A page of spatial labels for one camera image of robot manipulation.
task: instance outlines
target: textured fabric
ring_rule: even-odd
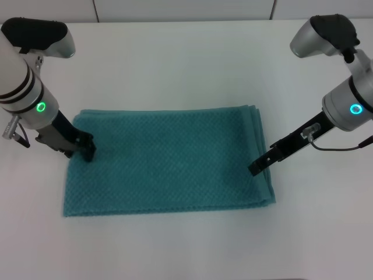
[[[194,111],[84,110],[74,126],[94,135],[95,158],[69,162],[64,216],[203,211],[275,202],[254,106]]]

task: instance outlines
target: white wall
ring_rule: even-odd
[[[100,22],[269,19],[273,0],[95,0]]]
[[[373,18],[373,0],[277,0],[273,19],[308,19],[335,13],[348,18]]]
[[[0,23],[13,17],[97,22],[92,0],[1,0]]]

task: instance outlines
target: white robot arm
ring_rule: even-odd
[[[96,150],[93,136],[80,131],[60,112],[39,73],[44,56],[69,58],[75,53],[64,23],[13,18],[0,32],[0,106],[12,115],[3,137],[29,147],[23,127],[39,132],[36,140],[68,158],[76,151],[91,161]],[[20,126],[25,138],[15,132]]]
[[[290,43],[296,56],[342,55],[351,77],[324,96],[321,113],[274,143],[268,152],[251,163],[249,171],[254,176],[309,144],[320,151],[352,151],[373,143],[371,136],[347,149],[323,149],[314,144],[314,139],[334,127],[353,131],[373,118],[373,62],[362,50],[355,49],[359,44],[355,27],[342,15],[313,16],[300,28]]]

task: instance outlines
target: teal towel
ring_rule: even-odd
[[[64,216],[204,211],[275,202],[269,170],[248,166],[265,152],[255,106],[193,111],[84,110],[92,162],[69,162]]]

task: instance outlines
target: table surface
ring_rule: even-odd
[[[341,57],[299,59],[304,20],[69,24],[70,59],[41,77],[70,120],[81,109],[186,110],[254,104],[267,144],[321,111],[349,76]],[[354,20],[373,55],[373,19]],[[0,111],[0,127],[9,115]],[[323,147],[373,131],[334,129]],[[271,167],[277,203],[239,211],[63,218],[68,160],[0,140],[2,279],[371,279],[373,146],[307,147]]]

